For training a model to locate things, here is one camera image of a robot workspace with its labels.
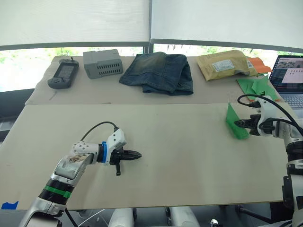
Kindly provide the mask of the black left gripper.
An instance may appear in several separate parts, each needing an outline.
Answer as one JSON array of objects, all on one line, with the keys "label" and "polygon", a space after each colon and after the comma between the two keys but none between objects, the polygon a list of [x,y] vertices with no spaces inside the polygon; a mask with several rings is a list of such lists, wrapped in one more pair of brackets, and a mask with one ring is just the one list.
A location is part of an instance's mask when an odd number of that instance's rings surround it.
[{"label": "black left gripper", "polygon": [[116,167],[116,176],[121,175],[120,161],[124,158],[125,161],[131,161],[141,158],[142,155],[138,151],[125,150],[123,148],[114,149],[110,156],[109,164]]}]

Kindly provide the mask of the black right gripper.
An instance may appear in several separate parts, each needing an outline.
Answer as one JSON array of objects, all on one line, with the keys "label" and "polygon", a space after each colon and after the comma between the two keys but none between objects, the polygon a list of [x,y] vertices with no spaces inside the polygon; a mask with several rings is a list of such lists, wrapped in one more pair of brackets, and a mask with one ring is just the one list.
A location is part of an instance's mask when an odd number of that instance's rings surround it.
[{"label": "black right gripper", "polygon": [[258,132],[258,123],[260,121],[261,114],[252,114],[250,119],[240,119],[234,122],[240,128],[250,130],[250,135],[260,136]]}]

